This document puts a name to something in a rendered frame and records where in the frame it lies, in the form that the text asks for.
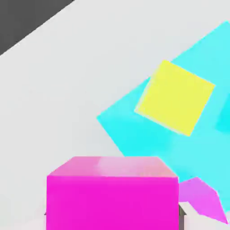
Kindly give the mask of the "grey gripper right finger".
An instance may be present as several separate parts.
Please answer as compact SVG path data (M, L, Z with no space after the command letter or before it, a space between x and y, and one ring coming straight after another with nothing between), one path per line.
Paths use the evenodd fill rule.
M184 230L184 220L185 220L186 212L184 211L184 208L179 205L179 230Z

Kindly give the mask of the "small magenta cube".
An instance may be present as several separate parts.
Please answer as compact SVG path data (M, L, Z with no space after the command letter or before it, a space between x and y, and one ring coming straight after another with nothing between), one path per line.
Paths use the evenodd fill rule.
M76 156L47 176L46 230L179 230L178 197L158 157Z

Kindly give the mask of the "small violet cube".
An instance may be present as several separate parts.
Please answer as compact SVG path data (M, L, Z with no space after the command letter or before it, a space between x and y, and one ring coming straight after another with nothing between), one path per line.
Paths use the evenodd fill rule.
M189 202L201 215L228 223L219 195L198 177L179 183L179 201Z

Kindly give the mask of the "small cyan cube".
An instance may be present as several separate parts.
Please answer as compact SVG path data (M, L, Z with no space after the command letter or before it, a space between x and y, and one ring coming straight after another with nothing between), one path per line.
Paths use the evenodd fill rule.
M230 134L230 94L228 94L224 106L219 114L216 129L219 132Z

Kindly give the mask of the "small yellow cube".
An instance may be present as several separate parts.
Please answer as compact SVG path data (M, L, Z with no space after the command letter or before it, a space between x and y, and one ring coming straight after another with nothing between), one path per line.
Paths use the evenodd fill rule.
M190 136L215 84L163 60L146 85L135 112Z

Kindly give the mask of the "large cyan box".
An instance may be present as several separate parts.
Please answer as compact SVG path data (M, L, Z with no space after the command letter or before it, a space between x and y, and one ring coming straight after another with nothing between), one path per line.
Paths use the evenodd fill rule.
M181 181L201 178L218 192L223 208L230 211L230 134L216 129L230 94L230 22L219 25L172 62L215 84L189 137L135 113L148 80L103 111L98 122L123 155L158 156Z

